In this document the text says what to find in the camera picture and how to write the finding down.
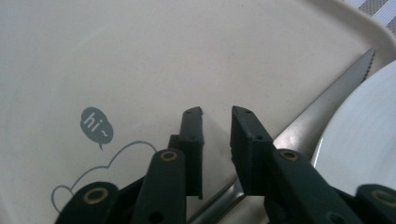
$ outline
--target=speech bubble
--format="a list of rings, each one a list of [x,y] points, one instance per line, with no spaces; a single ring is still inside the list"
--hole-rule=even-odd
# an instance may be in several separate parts
[[[98,108],[86,108],[81,114],[79,125],[88,138],[99,144],[100,149],[102,144],[108,144],[113,139],[113,127],[106,115]]]

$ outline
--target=printed cartoon outline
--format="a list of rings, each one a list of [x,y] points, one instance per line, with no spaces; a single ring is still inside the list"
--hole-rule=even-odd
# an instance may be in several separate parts
[[[53,207],[55,208],[55,210],[56,210],[58,213],[61,213],[61,211],[58,209],[58,207],[57,207],[56,204],[55,204],[55,192],[56,192],[56,190],[58,190],[58,189],[67,189],[67,190],[74,196],[73,188],[76,186],[76,184],[78,183],[78,181],[82,179],[82,177],[84,177],[84,176],[87,175],[89,172],[94,171],[94,170],[98,170],[98,169],[108,169],[108,168],[110,168],[110,166],[111,166],[111,164],[113,163],[113,161],[121,154],[122,151],[124,151],[124,150],[125,150],[126,148],[128,148],[128,147],[131,147],[131,146],[137,145],[137,144],[148,145],[148,146],[150,146],[150,147],[153,149],[154,153],[157,152],[157,148],[155,148],[154,145],[152,145],[152,144],[149,143],[149,142],[145,142],[145,141],[134,141],[134,142],[132,142],[132,143],[126,145],[125,147],[123,147],[122,149],[120,149],[120,151],[118,151],[118,152],[116,153],[116,155],[110,160],[110,162],[108,163],[108,165],[101,165],[101,166],[92,167],[92,168],[89,169],[88,171],[84,172],[84,173],[75,181],[75,183],[72,185],[71,188],[69,188],[69,187],[66,186],[66,185],[59,185],[59,186],[57,186],[55,189],[53,189],[53,191],[52,191],[52,193],[51,193],[51,196],[50,196],[50,200],[51,200],[52,205],[53,205]]]

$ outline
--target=knife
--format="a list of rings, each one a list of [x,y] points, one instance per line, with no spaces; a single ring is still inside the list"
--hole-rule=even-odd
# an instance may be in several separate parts
[[[367,50],[343,75],[324,91],[275,140],[276,148],[296,150],[311,158],[316,144],[337,108],[366,78],[373,62],[375,50]],[[219,191],[189,220],[190,224],[219,222],[246,195],[236,177]]]

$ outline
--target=metal blade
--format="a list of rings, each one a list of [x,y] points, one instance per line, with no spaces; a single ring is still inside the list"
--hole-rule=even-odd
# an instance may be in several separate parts
[[[276,148],[296,150],[311,159],[320,136],[337,108],[366,78],[375,50],[369,49],[323,92],[274,141]]]
[[[316,143],[335,110],[366,79],[374,53],[374,49],[367,50],[279,135],[274,145],[277,148],[297,150],[307,158],[311,158]],[[239,179],[236,177],[232,183],[195,213],[188,223],[218,223],[245,197]]]

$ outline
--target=white tray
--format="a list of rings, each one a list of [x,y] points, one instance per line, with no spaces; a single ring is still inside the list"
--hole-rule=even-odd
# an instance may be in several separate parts
[[[2,3],[0,217],[53,222],[56,187],[73,187],[129,143],[165,148],[181,113],[199,105],[205,199],[188,199],[190,216],[234,176],[232,105],[253,110],[276,136],[370,47],[372,73],[396,59],[389,32],[334,1]],[[90,106],[114,130],[103,150],[80,128]],[[72,191],[98,180],[122,188],[146,172],[152,153],[129,147]],[[62,209],[68,197],[63,189],[54,201]],[[224,222],[262,220],[257,201]]]

